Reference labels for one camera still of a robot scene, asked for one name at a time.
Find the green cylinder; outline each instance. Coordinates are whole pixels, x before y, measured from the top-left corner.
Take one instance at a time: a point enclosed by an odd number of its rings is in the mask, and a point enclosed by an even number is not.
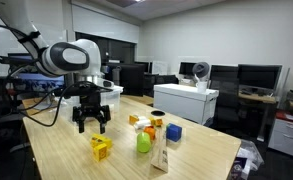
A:
[[[142,132],[137,135],[137,151],[146,153],[151,146],[149,134]]]

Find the white cabinet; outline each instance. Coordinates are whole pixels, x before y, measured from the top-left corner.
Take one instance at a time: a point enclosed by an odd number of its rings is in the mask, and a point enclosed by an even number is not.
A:
[[[275,119],[268,147],[293,156],[293,121]]]
[[[154,107],[183,117],[199,124],[205,124],[214,117],[217,90],[207,89],[198,93],[197,88],[163,84],[154,86]]]

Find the blue block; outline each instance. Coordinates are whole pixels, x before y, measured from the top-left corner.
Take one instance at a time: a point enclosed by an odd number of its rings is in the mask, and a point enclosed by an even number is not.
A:
[[[169,123],[166,128],[166,138],[177,142],[182,137],[182,128]]]

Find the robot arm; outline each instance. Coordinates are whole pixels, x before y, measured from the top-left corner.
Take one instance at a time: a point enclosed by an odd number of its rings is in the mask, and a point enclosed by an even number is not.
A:
[[[27,17],[25,0],[0,0],[0,18],[11,28],[27,35],[12,31],[18,41],[34,59],[39,73],[58,77],[78,73],[78,80],[91,81],[100,87],[113,87],[111,81],[100,78],[101,58],[98,46],[89,40],[59,42],[51,47],[45,42],[36,27]]]

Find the ceiling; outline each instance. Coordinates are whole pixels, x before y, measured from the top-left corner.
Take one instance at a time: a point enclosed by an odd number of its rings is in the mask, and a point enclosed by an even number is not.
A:
[[[149,20],[225,0],[89,0],[140,20]]]

